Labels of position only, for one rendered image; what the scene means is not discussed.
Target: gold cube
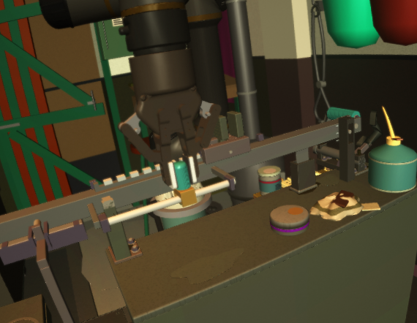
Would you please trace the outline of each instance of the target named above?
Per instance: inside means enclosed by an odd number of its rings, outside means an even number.
[[[183,207],[189,207],[190,205],[197,203],[197,194],[195,193],[195,189],[192,187],[186,190],[174,189],[174,196],[180,196],[181,205]]]

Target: white rod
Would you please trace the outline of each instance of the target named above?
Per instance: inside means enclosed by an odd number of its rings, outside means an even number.
[[[206,186],[201,189],[195,190],[195,193],[197,197],[206,195],[213,191],[218,191],[224,188],[229,187],[230,183],[227,180],[224,180],[223,182],[213,184],[211,186]],[[159,201],[156,203],[152,203],[151,205],[147,205],[143,208],[137,208],[134,210],[131,210],[126,213],[118,214],[116,216],[111,216],[108,218],[108,222],[110,225],[118,224],[119,222],[123,222],[129,219],[136,218],[137,216],[142,216],[147,213],[154,212],[159,209],[163,209],[166,207],[170,207],[171,205],[176,205],[177,203],[181,202],[181,198],[179,196],[171,197],[170,199],[164,199],[163,201]]]

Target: hanging hose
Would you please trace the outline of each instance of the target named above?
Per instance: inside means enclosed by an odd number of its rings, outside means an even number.
[[[313,63],[315,65],[315,72],[316,72],[316,77],[317,77],[316,86],[320,90],[320,92],[318,94],[318,97],[316,99],[316,102],[315,102],[314,113],[315,113],[316,119],[318,120],[318,123],[323,123],[323,122],[327,122],[327,115],[324,117],[324,119],[321,119],[318,116],[317,107],[318,107],[318,103],[320,102],[320,98],[321,98],[321,94],[322,94],[323,98],[326,102],[327,109],[330,108],[330,104],[328,103],[326,94],[324,92],[324,87],[327,86],[327,83],[326,83],[326,40],[324,38],[323,21],[321,20],[320,8],[318,6],[318,3],[315,2],[314,0],[312,0],[312,8],[310,10],[310,14],[312,15],[312,57],[313,57]],[[320,27],[320,35],[321,35],[321,45],[322,45],[322,48],[323,48],[323,76],[322,76],[322,80],[320,80],[318,63],[317,63],[317,60],[316,60],[315,18],[318,18],[318,23],[319,23],[319,27]]]

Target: oil can spout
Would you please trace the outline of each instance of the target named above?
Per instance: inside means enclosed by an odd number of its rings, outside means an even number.
[[[390,136],[387,136],[387,145],[400,145],[403,139],[400,136],[396,136],[394,134],[394,130],[393,130],[393,127],[391,126],[390,118],[388,118],[388,115],[384,106],[383,106],[383,112],[384,112],[384,115],[386,115],[388,130],[390,131]]]

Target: red hanging lamp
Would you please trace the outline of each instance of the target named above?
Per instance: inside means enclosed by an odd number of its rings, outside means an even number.
[[[370,0],[373,26],[384,42],[417,43],[417,0]]]

